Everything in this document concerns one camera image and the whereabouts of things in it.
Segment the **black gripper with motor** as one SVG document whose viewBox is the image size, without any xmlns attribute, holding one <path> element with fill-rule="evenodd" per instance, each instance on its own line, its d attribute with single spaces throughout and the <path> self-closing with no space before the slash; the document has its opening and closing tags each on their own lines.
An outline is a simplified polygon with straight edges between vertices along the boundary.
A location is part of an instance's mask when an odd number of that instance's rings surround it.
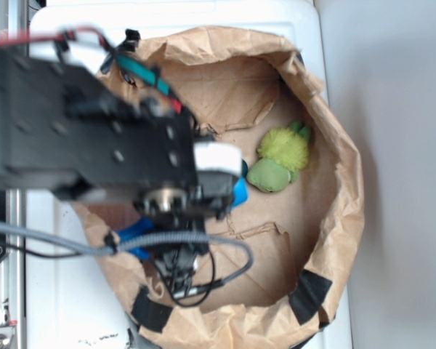
<svg viewBox="0 0 436 349">
<path fill-rule="evenodd" d="M 242 151 L 235 145 L 215 141 L 196 142 L 193 147 L 198 184 L 189 190 L 155 189 L 134 204 L 151 220 L 223 219 L 233 202 L 233 188 L 241 176 Z"/>
</svg>

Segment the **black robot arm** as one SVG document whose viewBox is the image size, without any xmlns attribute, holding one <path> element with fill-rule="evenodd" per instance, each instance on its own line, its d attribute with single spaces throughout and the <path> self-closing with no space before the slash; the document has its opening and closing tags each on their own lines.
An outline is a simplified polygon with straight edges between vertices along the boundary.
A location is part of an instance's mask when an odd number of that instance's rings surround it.
<svg viewBox="0 0 436 349">
<path fill-rule="evenodd" d="M 85 68 L 0 47 L 0 190 L 63 201 L 130 202 L 153 220 L 224 217 L 241 154 L 183 107 L 129 103 Z"/>
</svg>

